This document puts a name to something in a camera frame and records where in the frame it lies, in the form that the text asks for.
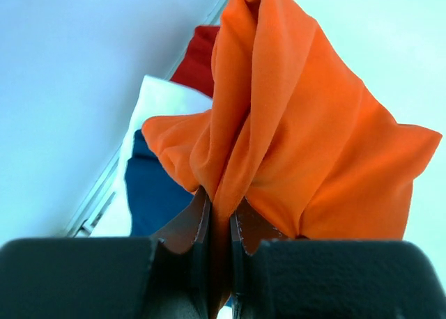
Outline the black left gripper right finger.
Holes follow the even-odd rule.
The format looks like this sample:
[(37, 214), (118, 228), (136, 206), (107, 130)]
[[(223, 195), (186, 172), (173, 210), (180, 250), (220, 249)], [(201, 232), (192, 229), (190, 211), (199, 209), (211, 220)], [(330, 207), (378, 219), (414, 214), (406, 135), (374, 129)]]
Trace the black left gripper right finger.
[(234, 318), (274, 318), (266, 254), (274, 241), (288, 240), (243, 199), (230, 217), (232, 311)]

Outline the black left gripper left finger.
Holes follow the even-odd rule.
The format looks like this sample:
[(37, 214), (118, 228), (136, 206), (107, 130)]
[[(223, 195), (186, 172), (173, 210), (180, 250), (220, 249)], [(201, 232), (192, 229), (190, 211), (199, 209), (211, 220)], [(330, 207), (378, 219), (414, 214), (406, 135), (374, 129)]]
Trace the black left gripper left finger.
[(153, 234), (150, 318), (208, 317), (210, 199), (199, 188), (190, 204)]

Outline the orange t shirt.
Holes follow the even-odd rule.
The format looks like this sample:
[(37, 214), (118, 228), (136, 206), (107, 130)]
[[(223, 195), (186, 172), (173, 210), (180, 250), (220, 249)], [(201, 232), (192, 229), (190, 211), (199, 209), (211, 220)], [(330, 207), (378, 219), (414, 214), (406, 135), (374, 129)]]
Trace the orange t shirt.
[(211, 109), (142, 127), (167, 173), (212, 201), (211, 318), (229, 298), (243, 199), (290, 238), (403, 237), (441, 135), (397, 123), (294, 0), (229, 0), (211, 66)]

